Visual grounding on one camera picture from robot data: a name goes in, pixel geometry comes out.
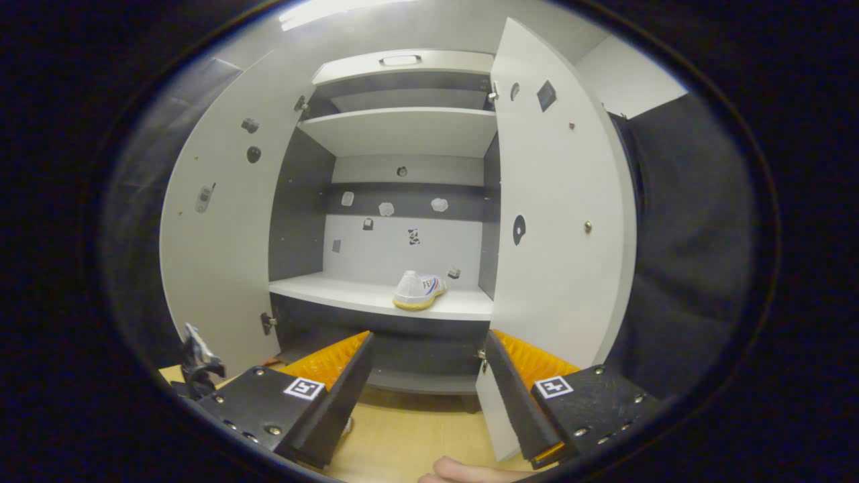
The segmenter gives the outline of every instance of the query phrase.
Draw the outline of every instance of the ceiling light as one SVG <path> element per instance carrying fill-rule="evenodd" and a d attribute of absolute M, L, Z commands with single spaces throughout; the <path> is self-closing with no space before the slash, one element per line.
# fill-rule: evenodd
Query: ceiling light
<path fill-rule="evenodd" d="M 281 22 L 280 28 L 286 32 L 292 28 L 300 27 L 305 23 L 317 21 L 321 18 L 345 13 L 349 10 L 374 7 L 386 3 L 416 2 L 417 0 L 309 0 L 287 10 L 278 17 Z"/>

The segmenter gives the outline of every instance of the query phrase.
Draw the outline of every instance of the door hinge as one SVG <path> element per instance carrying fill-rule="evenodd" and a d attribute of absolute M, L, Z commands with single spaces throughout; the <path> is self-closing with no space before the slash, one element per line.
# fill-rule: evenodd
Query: door hinge
<path fill-rule="evenodd" d="M 480 364 L 480 371 L 486 374 L 486 366 L 489 365 L 489 361 L 486 360 L 486 349 L 478 349 L 478 358 L 483 360 L 483 363 Z"/>
<path fill-rule="evenodd" d="M 304 96 L 298 98 L 298 101 L 295 102 L 295 106 L 292 108 L 293 111 L 309 111 L 310 106 L 307 101 L 304 100 Z"/>
<path fill-rule="evenodd" d="M 266 312 L 259 315 L 260 321 L 263 323 L 263 333 L 268 335 L 271 333 L 271 328 L 277 325 L 277 319 L 271 318 Z"/>
<path fill-rule="evenodd" d="M 490 103 L 495 104 L 495 101 L 498 100 L 498 84 L 492 83 L 492 92 L 489 93 L 487 99 Z"/>

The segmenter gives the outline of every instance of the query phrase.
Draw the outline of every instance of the dark fabric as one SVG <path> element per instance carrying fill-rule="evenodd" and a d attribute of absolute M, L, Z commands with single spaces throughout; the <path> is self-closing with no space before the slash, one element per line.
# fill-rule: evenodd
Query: dark fabric
<path fill-rule="evenodd" d="M 606 364 L 657 397 L 682 394 L 715 361 L 746 302 L 758 230 L 752 182 L 693 95 L 620 124 L 639 169 L 640 212 L 630 301 Z"/>

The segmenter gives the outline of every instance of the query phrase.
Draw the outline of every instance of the cabinet handle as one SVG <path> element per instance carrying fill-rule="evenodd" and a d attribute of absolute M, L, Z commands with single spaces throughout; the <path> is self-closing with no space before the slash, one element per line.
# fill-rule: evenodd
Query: cabinet handle
<path fill-rule="evenodd" d="M 405 62 L 405 60 L 414 58 L 414 62 Z M 421 61 L 421 56 L 417 54 L 409 54 L 409 55 L 392 55 L 391 57 L 383 57 L 379 59 L 379 64 L 382 65 L 406 65 L 406 64 L 417 64 Z"/>

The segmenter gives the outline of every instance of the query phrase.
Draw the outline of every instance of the wooden floor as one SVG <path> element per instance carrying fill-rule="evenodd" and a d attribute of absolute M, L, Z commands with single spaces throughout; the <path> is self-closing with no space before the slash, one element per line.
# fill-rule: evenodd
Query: wooden floor
<path fill-rule="evenodd" d="M 181 380 L 179 366 L 161 373 L 168 381 Z M 531 471 L 521 455 L 495 461 L 483 414 L 465 413 L 460 398 L 366 388 L 352 411 L 352 432 L 321 473 L 347 483 L 415 482 L 444 455 L 465 464 Z"/>

